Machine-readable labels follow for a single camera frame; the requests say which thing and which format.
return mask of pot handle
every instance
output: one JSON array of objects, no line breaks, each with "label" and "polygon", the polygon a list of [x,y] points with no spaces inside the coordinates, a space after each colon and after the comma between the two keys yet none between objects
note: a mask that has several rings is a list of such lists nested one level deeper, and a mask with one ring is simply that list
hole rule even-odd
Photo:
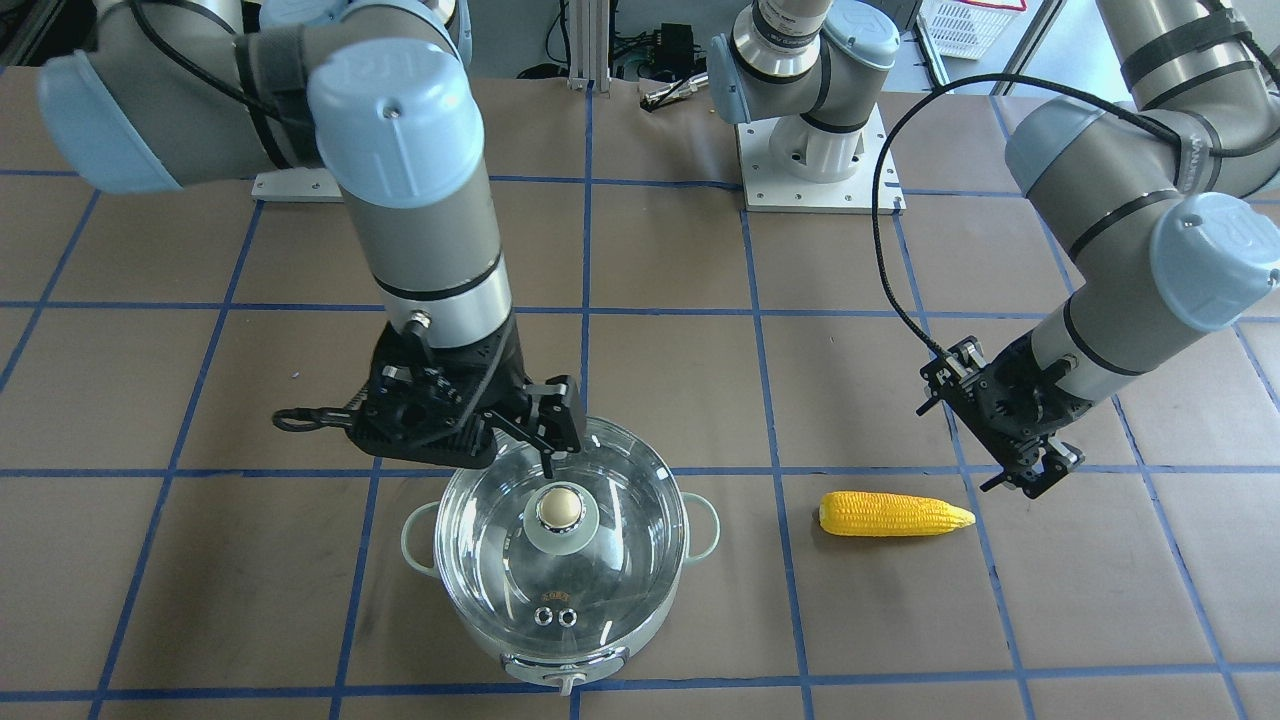
[{"label": "pot handle", "polygon": [[401,529],[401,555],[404,556],[404,562],[408,562],[408,566],[417,570],[419,573],[429,578],[435,578],[436,580],[440,579],[440,571],[436,570],[434,566],[422,565],[421,562],[415,560],[413,553],[408,551],[408,533],[410,530],[413,529],[413,524],[417,523],[419,518],[435,510],[439,506],[440,506],[439,502],[428,502],[426,505],[410,512],[408,519],[404,520],[404,527]]},{"label": "pot handle", "polygon": [[[716,530],[714,530],[714,534],[712,536],[712,544],[710,544],[710,547],[708,547],[707,550],[699,552],[698,555],[689,555],[689,556],[685,557],[685,565],[696,565],[696,564],[701,562],[703,560],[707,560],[707,556],[710,555],[716,550],[716,546],[719,544],[719,512],[716,512],[716,506],[712,505],[712,502],[709,500],[707,500],[705,497],[703,497],[703,496],[700,496],[698,493],[682,492],[682,493],[680,493],[680,497],[685,498],[685,502],[690,502],[691,501],[691,502],[696,502],[698,505],[701,505],[703,507],[705,507],[707,511],[712,514],[712,523],[716,524]],[[687,516],[689,516],[689,510],[686,509],[685,510],[685,518],[687,518]]]}]

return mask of light blue joint cap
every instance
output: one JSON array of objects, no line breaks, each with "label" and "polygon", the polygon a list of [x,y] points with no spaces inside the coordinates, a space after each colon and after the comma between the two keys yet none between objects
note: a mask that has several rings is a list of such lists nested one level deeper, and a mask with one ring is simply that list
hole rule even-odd
[{"label": "light blue joint cap", "polygon": [[1005,165],[1023,195],[1032,191],[1044,170],[1101,115],[1097,108],[1059,95],[1018,126],[1005,145]]},{"label": "light blue joint cap", "polygon": [[444,40],[449,42],[449,49],[453,50],[454,55],[461,56],[458,53],[458,46],[453,44],[453,37],[449,36],[449,28],[444,27],[440,22],[440,17],[435,14],[435,10],[428,8],[426,5],[419,3],[417,0],[356,0],[347,6],[347,10],[339,17],[339,20],[347,19],[347,15],[360,10],[361,8],[371,8],[375,5],[384,5],[387,8],[399,8],[407,13],[412,13],[426,22],[426,24],[434,27],[436,32],[444,36]]},{"label": "light blue joint cap", "polygon": [[832,3],[822,29],[832,46],[877,70],[892,68],[902,45],[893,20],[858,0]]},{"label": "light blue joint cap", "polygon": [[1220,331],[1280,286],[1280,229],[1230,195],[1193,195],[1156,223],[1151,272],[1178,319]]},{"label": "light blue joint cap", "polygon": [[444,200],[484,155],[484,124],[462,63],[425,40],[338,50],[311,73],[316,146],[338,184],[384,208]]},{"label": "light blue joint cap", "polygon": [[731,126],[751,122],[742,77],[723,35],[712,38],[712,49],[707,53],[707,77],[712,81],[712,102],[721,119]]},{"label": "light blue joint cap", "polygon": [[93,187],[113,193],[182,190],[82,50],[49,60],[37,95],[58,150]]},{"label": "light blue joint cap", "polygon": [[259,24],[262,29],[280,26],[326,26],[338,22],[347,0],[262,0]]}]

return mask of blue tape grid line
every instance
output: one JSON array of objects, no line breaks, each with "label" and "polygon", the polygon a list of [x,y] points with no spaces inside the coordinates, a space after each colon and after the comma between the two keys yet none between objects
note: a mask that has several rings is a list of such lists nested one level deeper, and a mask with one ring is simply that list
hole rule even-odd
[{"label": "blue tape grid line", "polygon": [[138,591],[142,587],[142,574],[146,570],[147,560],[151,556],[151,547],[155,543],[156,530],[160,527],[160,515],[164,512],[165,502],[169,498],[169,491],[173,487],[175,470],[178,469],[178,457],[182,456],[182,448],[187,442],[187,434],[191,432],[191,423],[196,416],[196,405],[200,402],[200,396],[205,389],[209,368],[214,361],[214,354],[218,351],[218,341],[221,340],[223,328],[227,325],[227,316],[230,313],[232,297],[236,296],[236,287],[239,284],[241,273],[244,270],[244,260],[248,258],[248,250],[253,243],[253,234],[257,232],[257,222],[261,217],[262,202],[259,201],[253,204],[253,214],[250,218],[248,228],[244,231],[244,242],[241,245],[239,256],[236,259],[236,268],[232,270],[230,281],[227,283],[227,293],[223,296],[223,309],[218,313],[218,320],[214,323],[214,331],[209,338],[205,357],[200,364],[200,373],[196,375],[196,384],[191,391],[189,400],[187,401],[187,411],[182,418],[178,439],[174,442],[173,454],[169,456],[169,466],[165,470],[164,480],[160,483],[160,492],[156,496],[155,509],[151,511],[151,520],[147,524],[147,532],[142,539],[142,548],[138,552],[138,561],[133,570],[133,578],[129,582],[129,591],[124,596],[124,606],[120,609],[120,619],[116,623],[115,634],[111,637],[111,646],[106,653],[106,662],[102,665],[102,674],[97,684],[97,694],[93,698],[93,703],[90,706],[88,720],[97,720],[99,714],[102,711],[102,701],[106,697],[108,689],[111,687],[111,675],[115,671],[115,664],[120,656],[120,647],[124,644],[124,634],[128,630],[129,619],[133,615],[133,607],[138,598]]},{"label": "blue tape grid line", "polygon": [[[960,465],[956,466],[936,466],[936,468],[785,468],[781,466],[777,457],[777,439],[772,420],[772,398],[769,396],[768,384],[768,370],[764,356],[763,345],[763,325],[760,318],[777,315],[777,316],[809,316],[809,315],[851,315],[851,316],[892,316],[888,311],[858,311],[858,310],[762,310],[758,302],[758,295],[755,292],[755,278],[754,278],[754,261],[751,259],[750,237],[749,229],[746,227],[745,213],[742,217],[744,224],[744,241],[746,243],[748,261],[749,261],[749,274],[751,281],[753,291],[753,309],[712,309],[712,310],[689,310],[689,309],[623,309],[623,307],[590,307],[589,290],[590,290],[590,186],[591,184],[618,184],[618,186],[649,186],[649,187],[716,187],[722,190],[739,190],[739,186],[732,183],[717,183],[717,182],[649,182],[649,181],[625,181],[625,179],[593,179],[590,177],[590,163],[591,163],[591,102],[588,100],[588,150],[586,150],[586,178],[535,178],[535,177],[515,177],[515,176],[495,176],[494,179],[499,182],[563,182],[563,183],[577,183],[581,182],[585,186],[585,209],[584,209],[584,301],[581,307],[521,307],[520,311],[524,313],[557,313],[557,314],[575,314],[581,313],[584,315],[584,346],[582,346],[582,377],[584,377],[584,391],[586,379],[586,356],[588,345],[585,343],[588,336],[588,316],[590,314],[726,314],[726,315],[751,315],[758,337],[758,355],[760,360],[762,370],[762,389],[765,393],[765,405],[768,413],[768,430],[771,437],[771,460],[772,466],[769,468],[684,468],[676,469],[677,474],[694,475],[694,474],[721,474],[721,475],[772,475],[776,482],[776,498],[785,502],[781,495],[781,477],[783,475],[809,475],[809,474],[854,474],[854,475],[870,475],[870,474],[956,474],[961,473],[966,483],[966,491],[970,493],[970,501],[978,511],[978,503],[975,497],[973,497],[972,479],[968,477],[970,470],[977,471],[986,469],[986,466],[970,466],[964,462],[963,448],[959,447],[956,427],[954,418],[948,416],[948,428],[952,433],[952,442],[956,443],[957,460]],[[63,170],[0,170],[3,176],[51,176],[51,177],[77,177],[73,172]],[[950,190],[928,190],[928,188],[906,188],[908,195],[940,195],[940,196],[974,196],[974,197],[1021,197],[1019,193],[1014,192],[969,192],[969,191],[950,191]],[[83,229],[83,224],[88,219],[88,214],[92,210],[93,202],[96,202],[97,193],[90,201],[90,208],[86,209],[84,215],[81,219],[81,224],[76,231],[72,241],[68,243],[63,258],[59,261],[58,269],[55,269],[54,277],[50,279],[46,292],[40,301],[5,301],[0,302],[0,307],[24,307],[36,309],[32,320],[28,323],[27,332],[24,333],[19,348],[26,345],[29,338],[31,329],[35,327],[35,320],[38,313],[44,307],[111,307],[111,309],[200,309],[200,310],[220,310],[219,322],[215,324],[214,337],[210,341],[210,346],[206,351],[205,363],[202,365],[200,377],[197,379],[197,387],[192,392],[191,401],[188,404],[187,416],[183,420],[183,428],[179,432],[179,441],[174,448],[174,455],[170,461],[170,468],[166,470],[157,469],[68,469],[68,470],[42,470],[42,469],[14,469],[3,470],[0,469],[0,477],[161,477],[165,482],[161,486],[161,495],[157,497],[156,509],[152,514],[151,523],[148,525],[147,537],[143,542],[143,552],[140,555],[140,562],[131,584],[129,596],[127,597],[127,609],[122,612],[122,624],[118,626],[116,637],[113,638],[113,648],[109,652],[109,664],[114,664],[119,653],[119,644],[123,641],[123,633],[127,624],[127,614],[132,610],[132,603],[136,600],[136,593],[141,583],[141,575],[146,561],[146,553],[150,551],[150,543],[154,539],[155,530],[157,528],[160,511],[164,505],[164,498],[168,493],[169,486],[172,486],[173,478],[178,477],[209,477],[218,474],[242,474],[244,477],[370,477],[369,470],[364,469],[346,469],[346,470],[315,470],[315,469],[202,469],[202,470],[178,470],[175,468],[177,459],[180,454],[180,446],[186,439],[186,434],[189,430],[189,423],[195,413],[196,402],[198,401],[198,395],[202,388],[204,379],[207,374],[209,364],[212,359],[212,354],[216,350],[218,338],[220,336],[223,324],[225,322],[227,313],[229,310],[324,310],[324,311],[381,311],[378,305],[340,305],[340,304],[233,304],[230,297],[234,292],[234,286],[238,282],[239,273],[243,268],[244,258],[247,256],[248,246],[252,238],[253,228],[257,223],[259,213],[261,211],[261,204],[259,204],[255,210],[253,220],[251,222],[251,229],[246,236],[244,246],[239,260],[237,261],[236,270],[233,273],[230,286],[228,288],[227,297],[224,302],[52,302],[49,301],[49,296],[52,292],[54,284],[56,283],[56,277],[60,274],[70,251],[74,249],[74,242]],[[1253,201],[1254,204],[1267,204],[1275,205],[1280,204],[1277,200],[1262,200]],[[908,252],[905,245],[905,236],[902,234],[900,220],[895,218],[895,224],[900,233],[900,243],[904,254]],[[1055,254],[1055,259],[1059,263],[1060,272],[1064,274],[1064,282],[1070,290],[1069,278],[1065,277],[1065,264],[1061,261],[1061,255],[1057,251],[1057,246],[1052,242],[1052,237],[1046,233],[1046,237],[1051,242],[1051,247]],[[923,307],[919,299],[919,288],[915,282],[914,270],[910,266],[909,256],[905,256],[908,263],[909,279],[913,283],[913,293],[916,300],[918,309]],[[1014,314],[973,314],[973,313],[924,313],[918,311],[914,315],[922,319],[925,324],[928,318],[933,316],[951,316],[951,318],[964,318],[964,319],[977,319],[977,318],[1018,318],[1018,319],[1038,319],[1042,314],[1029,314],[1029,313],[1014,313]],[[1244,318],[1242,322],[1251,323],[1280,323],[1280,318]],[[1252,348],[1240,337],[1242,342],[1245,345],[1247,352],[1249,352],[1251,360],[1254,366],[1258,368],[1256,355],[1252,354]],[[15,365],[17,355],[10,357],[9,365],[6,365],[5,375],[0,380],[0,388],[3,388],[4,382],[12,374]],[[1267,384],[1268,392],[1275,401],[1276,396],[1274,388],[1267,383],[1266,377],[1261,373],[1260,377]],[[1121,421],[1124,423],[1125,432],[1129,434],[1130,446],[1138,457],[1139,464],[1135,466],[1085,466],[1085,469],[1092,471],[1116,471],[1116,473],[1142,473],[1144,480],[1148,483],[1148,491],[1153,496],[1153,502],[1157,503],[1157,515],[1160,516],[1161,524],[1166,532],[1166,539],[1171,543],[1175,551],[1175,557],[1179,562],[1180,573],[1184,577],[1189,592],[1193,594],[1193,602],[1197,607],[1197,612],[1201,618],[1203,626],[1207,633],[1208,629],[1207,619],[1203,615],[1203,607],[1199,602],[1199,597],[1194,591],[1189,573],[1185,569],[1185,564],[1178,552],[1176,543],[1174,542],[1172,533],[1169,529],[1167,519],[1164,516],[1162,507],[1158,506],[1158,497],[1155,497],[1155,488],[1151,484],[1151,473],[1280,473],[1280,468],[1275,466],[1158,466],[1158,465],[1146,465],[1140,455],[1138,454],[1137,445],[1133,441],[1132,430],[1129,429],[1128,420],[1124,418],[1123,410],[1116,402],[1116,409],[1120,411]],[[381,477],[448,477],[447,470],[383,470]],[[361,553],[367,548],[367,532],[369,532],[369,519],[371,518],[376,488],[372,487],[376,482],[376,477],[370,477],[370,501],[366,502],[366,525],[362,532],[362,548]],[[786,521],[785,509],[780,505],[780,520]],[[781,525],[781,532],[783,537],[783,543],[790,546],[790,534],[786,530],[785,524]],[[979,536],[986,538],[984,525],[979,520]],[[362,578],[362,569],[360,564],[364,555],[357,556],[357,573],[353,579],[352,600],[348,609],[348,633],[344,635],[344,648],[343,657],[340,660],[339,675],[335,680],[334,687],[319,687],[319,688],[209,688],[209,689],[109,689],[109,671],[104,669],[102,682],[96,691],[52,691],[52,692],[0,692],[0,702],[60,702],[60,701],[93,701],[93,708],[91,710],[91,717],[96,717],[101,707],[102,700],[160,700],[160,698],[233,698],[233,697],[321,697],[321,698],[340,698],[340,697],[362,697],[362,696],[397,696],[397,694],[515,694],[515,693],[541,693],[549,692],[547,688],[538,688],[532,685],[522,684],[454,684],[454,685],[344,685],[344,664],[349,661],[349,624],[353,618],[353,612],[358,609],[358,588],[356,587]],[[799,611],[795,596],[794,575],[790,570],[790,552],[786,555],[788,560],[788,593],[792,602],[792,620],[794,630],[799,638],[799,652],[803,652],[803,628],[799,623]],[[1002,615],[1007,612],[1001,607]],[[852,685],[852,684],[890,684],[890,683],[945,683],[945,682],[980,682],[980,680],[1011,680],[1016,679],[1021,684],[1025,684],[1025,679],[1055,679],[1055,678],[1089,678],[1089,676],[1123,676],[1123,675],[1162,675],[1162,674],[1222,674],[1228,680],[1228,685],[1231,693],[1233,703],[1236,706],[1238,715],[1244,717],[1243,707],[1239,701],[1239,696],[1235,691],[1234,683],[1230,679],[1233,673],[1277,673],[1280,671],[1280,664],[1247,664],[1247,665],[1228,665],[1221,657],[1220,650],[1216,647],[1216,639],[1210,634],[1210,642],[1215,650],[1213,665],[1149,665],[1149,666],[1121,666],[1121,667],[1074,667],[1074,669],[1023,669],[1014,671],[965,671],[965,673],[934,673],[934,674],[883,674],[883,675],[822,675],[814,676],[808,675],[806,660],[800,660],[800,669],[803,676],[780,676],[780,678],[746,678],[746,679],[692,679],[692,680],[604,680],[582,688],[581,692],[605,692],[605,691],[637,691],[637,689],[680,689],[680,688],[735,688],[735,687],[797,687],[804,685],[808,688],[810,684],[815,685]],[[806,716],[812,716],[810,700],[806,692]],[[570,712],[571,719],[576,717],[580,708],[580,694],[575,693],[571,700]],[[1027,702],[1027,696],[1024,694],[1024,702]]]},{"label": "blue tape grid line", "polygon": [[1217,634],[1213,632],[1213,626],[1208,621],[1208,614],[1204,611],[1204,603],[1201,601],[1199,591],[1196,589],[1196,582],[1192,579],[1190,570],[1187,568],[1187,560],[1183,559],[1183,551],[1178,547],[1178,538],[1174,537],[1174,528],[1169,523],[1169,516],[1165,514],[1165,505],[1160,500],[1160,493],[1156,491],[1156,483],[1151,479],[1151,469],[1147,466],[1146,460],[1142,456],[1142,450],[1138,447],[1138,441],[1133,434],[1133,428],[1129,425],[1129,418],[1125,415],[1124,406],[1120,404],[1120,396],[1111,396],[1111,404],[1116,409],[1116,414],[1120,415],[1120,425],[1124,428],[1125,439],[1129,442],[1129,450],[1133,452],[1134,460],[1138,461],[1138,466],[1142,469],[1142,482],[1147,487],[1147,495],[1151,497],[1152,509],[1156,512],[1156,519],[1160,521],[1160,529],[1165,534],[1165,541],[1169,543],[1169,551],[1174,556],[1174,564],[1178,566],[1178,574],[1183,579],[1183,585],[1187,588],[1187,594],[1192,601],[1192,607],[1196,610],[1196,619],[1199,620],[1201,630],[1204,633],[1204,639],[1208,642],[1210,652],[1213,655],[1213,665],[1222,676],[1222,682],[1226,684],[1228,696],[1231,698],[1231,706],[1235,708],[1235,716],[1239,720],[1248,720],[1248,714],[1244,711],[1244,702],[1240,700],[1240,692],[1235,687],[1235,678],[1231,674],[1230,666],[1226,664],[1226,659],[1222,655],[1222,647],[1217,642]]},{"label": "blue tape grid line", "polygon": [[0,170],[0,177],[78,178],[76,170]]},{"label": "blue tape grid line", "polygon": [[90,196],[88,204],[84,205],[84,211],[81,213],[81,219],[76,223],[76,229],[72,232],[70,240],[67,241],[67,247],[63,250],[61,258],[58,259],[58,265],[54,266],[52,274],[49,275],[49,282],[45,283],[45,291],[40,293],[40,300],[36,301],[35,311],[27,320],[27,327],[22,331],[22,337],[18,338],[18,345],[14,346],[13,351],[9,352],[9,361],[5,363],[4,370],[0,370],[0,393],[9,384],[9,378],[13,377],[14,369],[18,366],[18,360],[22,359],[22,354],[27,350],[27,343],[31,341],[31,333],[36,332],[36,323],[40,322],[40,315],[45,311],[45,306],[49,305],[50,296],[54,295],[54,287],[58,286],[58,278],[63,275],[63,270],[67,268],[67,261],[70,259],[72,252],[76,251],[76,245],[79,243],[81,234],[84,232],[84,225],[88,224],[90,215],[93,214],[93,208],[97,206],[97,199],[102,193],[97,190]]},{"label": "blue tape grid line", "polygon": [[338,651],[338,674],[334,676],[334,696],[329,703],[329,720],[342,715],[342,692],[347,687],[347,669],[351,665],[351,646],[356,639],[356,618],[360,615],[360,596],[365,584],[365,564],[369,560],[369,541],[374,534],[374,511],[378,507],[378,486],[383,459],[374,457],[369,473],[369,495],[365,497],[365,521],[360,528],[360,550],[356,552],[356,570],[351,578],[351,600],[347,602],[347,624],[342,632],[342,650]]},{"label": "blue tape grid line", "polygon": [[791,607],[791,635],[795,643],[796,670],[800,674],[800,698],[805,720],[813,720],[813,691],[809,688],[809,653],[805,650],[804,621],[800,618],[800,593],[796,589],[795,561],[791,553],[791,528],[787,521],[787,501],[782,484],[782,460],[778,452],[778,433],[773,415],[773,389],[769,383],[769,361],[764,347],[764,320],[760,315],[760,293],[755,281],[755,251],[751,246],[751,224],[746,210],[739,210],[742,224],[742,247],[746,252],[746,282],[751,293],[751,324],[755,328],[755,354],[760,368],[760,392],[764,401],[764,427],[769,438],[769,465],[773,471],[773,501],[777,505],[778,536],[782,541],[782,565],[787,580],[787,603]]},{"label": "blue tape grid line", "polygon": [[[915,301],[915,309],[919,313],[924,313],[924,300],[920,295],[920,286],[915,275],[915,266],[911,263],[911,251],[906,243],[906,232],[902,229],[901,211],[895,211],[892,219],[893,232],[897,233],[899,249],[902,252],[902,261],[906,265],[906,279],[911,284],[911,297]],[[929,332],[928,318],[920,318],[920,324],[925,334],[932,334]],[[1000,625],[1005,634],[1005,643],[1009,646],[1009,659],[1014,667],[1012,675],[1014,680],[1018,683],[1018,693],[1021,697],[1027,720],[1036,720],[1036,707],[1032,703],[1030,687],[1027,684],[1027,673],[1023,669],[1021,653],[1018,650],[1018,637],[1014,633],[1014,621],[1009,615],[1009,607],[1005,602],[1005,591],[1000,584],[1000,575],[996,573],[996,557],[991,550],[991,538],[987,534],[987,524],[982,516],[982,507],[978,505],[978,495],[973,486],[973,478],[965,469],[964,448],[960,445],[960,432],[956,427],[956,420],[951,414],[951,409],[943,407],[942,410],[947,423],[947,432],[951,436],[951,447],[955,452],[956,461],[960,464],[960,477],[964,480],[965,495],[969,500],[969,509],[974,515],[974,525],[978,530],[978,543],[982,547],[982,556],[987,564],[987,577],[991,582],[991,592],[996,598],[996,610],[1000,614]]]},{"label": "blue tape grid line", "polygon": [[[1280,673],[1280,664],[1242,664],[1231,666],[1235,674]],[[1216,675],[1219,667],[1199,665],[1115,665],[1092,667],[1036,667],[1025,671],[1030,680],[1061,680],[1084,678],[1143,678],[1167,675]],[[810,675],[808,684],[823,687],[850,685],[911,685],[931,683],[986,683],[1014,680],[1011,670],[961,670],[952,673],[883,673],[864,675]],[[764,678],[690,678],[684,680],[618,680],[605,679],[575,688],[573,697],[585,693],[612,693],[634,691],[731,689],[731,688],[795,688],[801,680],[796,675]],[[287,688],[146,688],[114,689],[106,692],[106,701],[160,701],[160,700],[278,700],[334,697],[425,697],[461,694],[554,694],[554,688],[526,683],[456,683],[406,685],[329,685]],[[97,697],[97,691],[0,691],[0,705],[18,702],[86,702]],[[573,712],[575,701],[570,700]]]},{"label": "blue tape grid line", "polygon": [[[1097,474],[1139,474],[1143,468],[1161,475],[1280,475],[1280,465],[1082,465],[1080,473]],[[782,465],[772,466],[716,466],[716,468],[672,468],[681,477],[735,477],[735,475],[849,475],[849,477],[905,477],[905,475],[959,475],[961,471],[973,474],[996,474],[998,465],[899,465],[899,466],[817,466]],[[0,478],[163,478],[169,471],[156,468],[0,468]],[[367,478],[367,469],[358,468],[179,468],[173,471],[175,478],[215,478],[236,475],[242,478]],[[449,478],[452,470],[439,468],[421,469],[383,469],[381,478]]]},{"label": "blue tape grid line", "polygon": [[591,184],[593,165],[591,155],[595,147],[595,81],[586,83],[586,133],[582,150],[582,331],[579,337],[579,395],[582,397],[582,409],[589,411],[588,379],[591,354]]},{"label": "blue tape grid line", "polygon": [[1249,363],[1253,364],[1253,372],[1258,374],[1258,379],[1262,380],[1262,387],[1267,388],[1267,395],[1271,396],[1271,404],[1276,406],[1276,411],[1280,411],[1280,395],[1276,393],[1276,388],[1271,384],[1267,374],[1262,370],[1262,364],[1258,361],[1258,354],[1253,351],[1253,346],[1249,345],[1249,340],[1244,337],[1244,332],[1240,325],[1233,325],[1231,331],[1235,332],[1236,340],[1240,341],[1240,346],[1244,347],[1244,354],[1249,357]]}]

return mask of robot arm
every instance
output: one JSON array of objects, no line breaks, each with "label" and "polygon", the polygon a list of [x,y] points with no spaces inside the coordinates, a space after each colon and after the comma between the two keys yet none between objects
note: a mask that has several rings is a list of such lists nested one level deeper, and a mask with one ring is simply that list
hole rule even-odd
[{"label": "robot arm", "polygon": [[920,413],[945,401],[1001,464],[983,489],[1038,497],[1084,459],[1059,429],[1280,284],[1280,231],[1239,200],[1280,178],[1280,100],[1247,28],[1193,0],[1098,6],[1142,115],[1180,143],[1066,97],[1010,138],[1014,178],[1087,282],[991,363],[970,337],[923,369]]},{"label": "robot arm", "polygon": [[[919,413],[946,402],[1000,462],[983,489],[1038,497],[1084,461],[1057,430],[1280,286],[1280,232],[1238,200],[1280,184],[1280,100],[1247,28],[1217,0],[1098,5],[1142,115],[1178,142],[1068,97],[1010,138],[1006,163],[1087,284],[989,363],[970,337],[922,369]],[[867,42],[896,42],[887,22],[856,0],[754,0],[709,54],[719,115],[783,117],[774,163],[815,183],[849,177],[892,65]]]},{"label": "robot arm", "polygon": [[534,384],[524,370],[484,129],[440,8],[367,0],[332,24],[239,35],[238,1],[201,1],[106,0],[99,50],[42,70],[41,111],[108,192],[334,174],[389,323],[352,402],[275,424],[340,427],[366,452],[463,468],[493,460],[494,427],[538,447],[548,473],[552,454],[579,450],[572,378]]}]

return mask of cooking pot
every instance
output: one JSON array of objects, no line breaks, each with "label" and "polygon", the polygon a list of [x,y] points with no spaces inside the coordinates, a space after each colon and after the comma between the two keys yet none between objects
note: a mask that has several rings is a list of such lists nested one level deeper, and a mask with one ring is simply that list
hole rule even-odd
[{"label": "cooking pot", "polygon": [[[581,452],[552,460],[498,433],[483,470],[460,470],[401,532],[411,568],[438,578],[467,632],[512,676],[561,689],[617,673],[667,618],[684,566],[719,543],[707,498],[681,492],[662,457],[589,418]],[[710,546],[690,553],[685,503],[707,509]],[[415,560],[413,525],[436,511],[435,564]]]}]

